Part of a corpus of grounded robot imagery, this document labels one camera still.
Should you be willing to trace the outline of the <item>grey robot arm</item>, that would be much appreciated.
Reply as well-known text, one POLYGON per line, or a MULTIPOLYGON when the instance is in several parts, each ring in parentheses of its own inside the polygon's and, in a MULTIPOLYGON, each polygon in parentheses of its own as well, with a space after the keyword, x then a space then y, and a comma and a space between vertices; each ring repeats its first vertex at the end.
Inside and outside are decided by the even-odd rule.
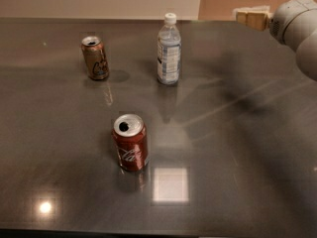
POLYGON ((233 10, 235 21, 270 34, 295 52, 296 64, 307 77, 317 80, 317 2, 289 0, 274 12, 269 6, 233 10))

